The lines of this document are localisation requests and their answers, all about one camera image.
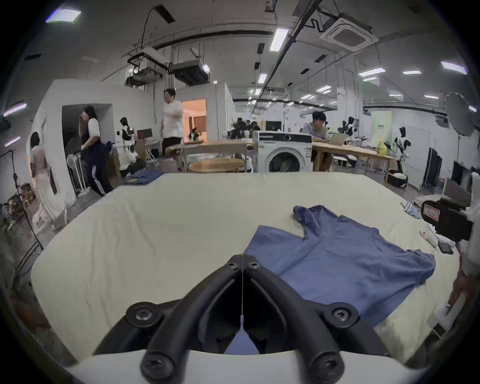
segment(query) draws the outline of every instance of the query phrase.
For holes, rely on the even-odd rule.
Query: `man using laptop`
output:
[[[327,128],[325,127],[325,121],[327,120],[327,117],[323,112],[314,112],[312,113],[313,121],[311,123],[305,123],[303,125],[303,133],[307,133],[312,135],[313,141],[317,142],[322,142],[322,143],[327,143],[329,142],[328,139],[328,131]],[[317,152],[312,151],[312,161],[315,160],[317,157]],[[329,168],[330,165],[332,164],[332,154],[330,153],[324,153],[324,158],[322,165],[320,166],[319,171],[320,172],[326,172]]]

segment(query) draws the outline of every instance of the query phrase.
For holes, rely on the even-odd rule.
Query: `label sticker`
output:
[[[423,214],[425,216],[432,218],[435,221],[438,221],[438,218],[440,217],[440,210],[425,204],[425,207],[423,209]]]

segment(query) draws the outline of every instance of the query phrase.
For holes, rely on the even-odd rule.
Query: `folded blue clothing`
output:
[[[285,280],[304,299],[353,305],[370,326],[385,319],[435,269],[433,255],[403,250],[377,228],[319,205],[296,206],[304,237],[259,226],[245,253]]]
[[[163,172],[161,171],[143,168],[136,171],[133,175],[123,178],[121,183],[123,185],[146,185],[162,175]]]

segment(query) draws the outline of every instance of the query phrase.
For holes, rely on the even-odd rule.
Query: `ceiling vent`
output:
[[[324,33],[321,40],[339,45],[351,52],[368,47],[378,41],[371,33],[370,27],[360,23],[345,13],[336,18],[331,17],[324,24]]]

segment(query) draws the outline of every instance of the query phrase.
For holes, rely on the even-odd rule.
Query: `computer monitor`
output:
[[[147,137],[152,137],[152,129],[151,128],[148,128],[148,129],[139,129],[137,131],[137,137],[138,137],[138,140],[143,140],[143,139],[146,139]]]

